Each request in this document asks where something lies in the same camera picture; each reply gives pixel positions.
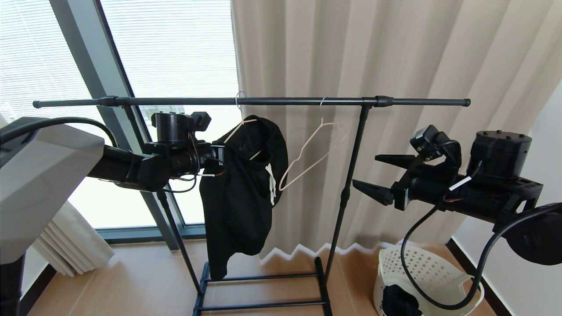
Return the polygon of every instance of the laundry basket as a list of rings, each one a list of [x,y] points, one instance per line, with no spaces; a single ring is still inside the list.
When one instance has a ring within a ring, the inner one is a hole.
[[[419,310],[424,316],[463,316],[480,304],[484,298],[482,283],[479,284],[480,292],[477,301],[458,310],[445,310],[438,308],[424,299],[412,285],[400,260],[401,245],[394,245],[382,249],[379,253],[379,269],[375,282],[373,301],[379,316],[385,315],[382,308],[383,290],[385,286],[399,285],[403,290],[415,296],[419,303]],[[463,283],[470,280],[472,276],[455,268],[447,260],[432,252],[421,248],[406,245],[405,259],[408,271],[414,277],[419,287],[429,297],[443,304],[452,305],[460,302],[466,297]]]

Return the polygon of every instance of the floor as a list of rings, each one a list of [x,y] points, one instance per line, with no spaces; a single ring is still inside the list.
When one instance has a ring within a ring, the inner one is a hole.
[[[186,241],[198,276],[207,260],[205,241]],[[57,274],[35,303],[36,315],[191,315],[196,292],[178,251],[163,243],[113,246],[109,264],[74,278]],[[457,265],[444,245],[424,245]],[[325,265],[329,250],[320,250]],[[314,271],[314,257],[297,249],[290,257],[274,254],[260,264],[255,256],[235,255],[228,263],[228,276],[300,273]],[[378,252],[359,248],[339,251],[332,267],[328,291],[334,315],[376,315],[373,288]],[[210,283],[205,305],[273,303],[318,299],[314,278]],[[319,306],[212,312],[212,315],[323,315]],[[486,301],[471,314],[495,315]]]

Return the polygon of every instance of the white wall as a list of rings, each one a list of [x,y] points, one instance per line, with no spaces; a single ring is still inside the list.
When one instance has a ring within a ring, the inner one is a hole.
[[[29,247],[25,253],[24,277],[21,283],[22,297],[27,293],[47,264],[47,261],[35,249]]]
[[[539,115],[531,137],[533,142],[521,176],[544,184],[538,205],[562,202],[562,83]],[[453,239],[476,266],[491,236],[492,224],[467,218]],[[547,267],[527,262],[501,239],[488,257],[484,277],[514,315],[561,313],[562,265]]]

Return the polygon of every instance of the rack base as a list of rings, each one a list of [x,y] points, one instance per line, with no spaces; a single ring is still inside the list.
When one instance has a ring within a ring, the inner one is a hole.
[[[236,277],[224,278],[222,280],[213,281],[209,278],[209,263],[205,263],[203,267],[203,274],[201,275],[200,289],[201,294],[197,295],[195,307],[193,308],[193,316],[200,316],[202,312],[210,310],[240,310],[240,309],[258,309],[258,308],[276,308],[276,307],[289,307],[289,306],[309,306],[321,305],[324,310],[325,316],[332,316],[332,307],[330,305],[330,298],[328,296],[328,288],[324,282],[324,269],[322,267],[322,260],[319,257],[314,259],[316,273],[299,273],[299,274],[279,274],[275,276],[253,276],[253,277]],[[266,303],[266,304],[246,304],[246,305],[228,305],[228,306],[203,306],[207,284],[211,282],[235,282],[235,281],[254,281],[266,279],[291,279],[291,278],[312,278],[318,280],[320,288],[320,300],[314,301],[294,301],[285,303]]]

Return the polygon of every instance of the black cloth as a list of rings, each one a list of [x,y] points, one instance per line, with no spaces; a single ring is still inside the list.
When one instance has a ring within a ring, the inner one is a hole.
[[[199,191],[205,213],[207,253],[211,279],[226,275],[226,263],[236,252],[258,254],[271,229],[270,174],[275,178],[275,199],[281,197],[279,182],[288,167],[287,143],[279,127],[270,120],[250,115],[228,140],[228,132],[214,145],[224,145],[224,166],[218,163],[205,169]],[[250,158],[261,152],[252,160]]]
[[[421,316],[416,297],[399,285],[386,286],[383,290],[383,311],[386,316]]]

